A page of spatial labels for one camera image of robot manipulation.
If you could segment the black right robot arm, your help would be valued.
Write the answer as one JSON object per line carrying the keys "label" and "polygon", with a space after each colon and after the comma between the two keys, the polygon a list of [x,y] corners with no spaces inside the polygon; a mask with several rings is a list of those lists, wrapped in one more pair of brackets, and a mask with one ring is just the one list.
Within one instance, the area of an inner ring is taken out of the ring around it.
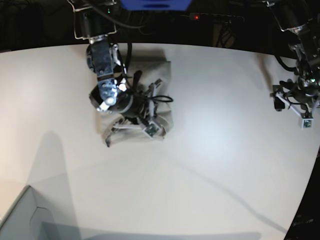
{"label": "black right robot arm", "polygon": [[96,76],[89,94],[90,103],[100,113],[115,113],[133,121],[139,118],[145,99],[136,94],[135,83],[128,83],[132,43],[127,43],[123,59],[119,45],[112,40],[119,28],[140,29],[120,19],[115,0],[70,0],[74,17],[74,36],[87,40],[86,63]]}

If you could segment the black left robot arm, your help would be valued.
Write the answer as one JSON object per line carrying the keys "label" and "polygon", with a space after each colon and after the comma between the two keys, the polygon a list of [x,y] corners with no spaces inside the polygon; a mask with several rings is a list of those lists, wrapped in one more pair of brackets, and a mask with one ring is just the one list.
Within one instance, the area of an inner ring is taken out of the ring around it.
{"label": "black left robot arm", "polygon": [[265,4],[280,30],[295,34],[298,40],[288,45],[295,53],[296,67],[287,68],[297,81],[280,82],[288,90],[283,96],[294,98],[298,105],[311,105],[320,99],[320,23],[304,0],[266,0]]}

